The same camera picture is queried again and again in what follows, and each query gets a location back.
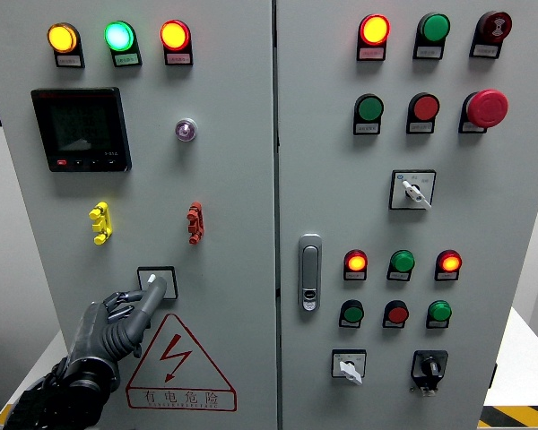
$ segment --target gray metal panel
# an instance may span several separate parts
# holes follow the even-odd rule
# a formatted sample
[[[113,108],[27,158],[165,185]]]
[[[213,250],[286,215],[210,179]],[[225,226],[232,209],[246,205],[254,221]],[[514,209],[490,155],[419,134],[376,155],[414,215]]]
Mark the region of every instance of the gray metal panel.
[[[192,32],[193,67],[163,64],[159,30],[170,19]],[[134,27],[142,67],[112,65],[103,30],[114,20]],[[60,21],[81,33],[84,70],[55,67],[46,33]],[[179,300],[154,317],[144,346],[165,313],[177,314],[238,395],[235,413],[129,409],[129,357],[102,428],[276,428],[272,52],[265,0],[0,2],[0,114],[65,338],[92,300],[137,288],[138,266],[174,265]],[[104,86],[121,90],[132,171],[50,173],[30,91]],[[193,142],[175,138],[183,117],[197,122]],[[104,246],[88,218],[100,200],[115,227]],[[195,247],[193,201],[205,224]]]
[[[512,34],[500,59],[469,59],[482,14],[506,10]],[[413,61],[414,35],[428,12],[445,13],[451,32],[442,61]],[[356,64],[360,21],[370,13],[391,22],[386,61]],[[504,325],[538,208],[538,1],[283,0],[277,17],[282,267],[283,429],[472,429],[482,410]],[[471,92],[497,88],[510,111],[484,135],[457,133]],[[436,132],[406,135],[416,93],[441,104]],[[357,97],[385,103],[379,136],[353,136]],[[393,169],[432,168],[430,212],[389,211]],[[323,238],[320,309],[297,305],[297,243]],[[343,257],[369,257],[365,282],[343,281]],[[437,255],[464,259],[457,282],[435,282]],[[416,257],[412,280],[386,280],[394,251]],[[358,330],[338,327],[347,299],[359,299]],[[403,330],[382,329],[386,303],[411,312]],[[429,304],[449,301],[450,328],[425,329]],[[333,348],[364,348],[361,387],[331,377]],[[444,349],[447,370],[434,398],[410,392],[417,349]]]

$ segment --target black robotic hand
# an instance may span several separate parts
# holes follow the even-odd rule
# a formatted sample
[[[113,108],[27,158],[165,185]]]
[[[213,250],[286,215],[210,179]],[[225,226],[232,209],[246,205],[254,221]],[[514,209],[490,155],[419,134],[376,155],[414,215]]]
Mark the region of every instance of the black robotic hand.
[[[114,293],[84,312],[67,357],[23,393],[4,430],[81,430],[100,419],[119,386],[117,362],[141,356],[143,332],[163,299],[167,283],[153,277],[147,291]],[[137,307],[123,303],[140,301]]]

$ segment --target digital display screen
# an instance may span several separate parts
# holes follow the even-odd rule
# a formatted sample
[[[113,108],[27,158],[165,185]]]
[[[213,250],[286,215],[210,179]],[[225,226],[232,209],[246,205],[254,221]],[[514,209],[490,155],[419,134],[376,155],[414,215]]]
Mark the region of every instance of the digital display screen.
[[[111,149],[108,119],[103,106],[53,104],[50,114],[59,151]]]

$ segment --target red indicator light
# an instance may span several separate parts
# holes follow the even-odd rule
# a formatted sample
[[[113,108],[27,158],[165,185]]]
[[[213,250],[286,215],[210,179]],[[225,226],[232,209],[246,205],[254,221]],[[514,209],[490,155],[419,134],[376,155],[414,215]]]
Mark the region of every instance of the red indicator light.
[[[344,257],[344,265],[350,271],[363,271],[367,267],[367,255],[359,250],[350,251]]]
[[[445,251],[438,256],[438,267],[442,271],[458,271],[462,265],[463,261],[460,258],[460,254],[456,251]]]
[[[391,25],[384,15],[369,15],[360,24],[360,38],[368,45],[382,45],[388,38]]]
[[[161,26],[160,37],[164,47],[179,51],[189,43],[189,28],[182,21],[167,21]]]

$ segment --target electrical hazard sign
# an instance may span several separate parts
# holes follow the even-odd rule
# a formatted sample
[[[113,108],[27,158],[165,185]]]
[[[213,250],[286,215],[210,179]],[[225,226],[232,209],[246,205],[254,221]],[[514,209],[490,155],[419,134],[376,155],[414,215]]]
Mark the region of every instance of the electrical hazard sign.
[[[126,386],[132,409],[237,410],[237,393],[193,333],[167,314]]]

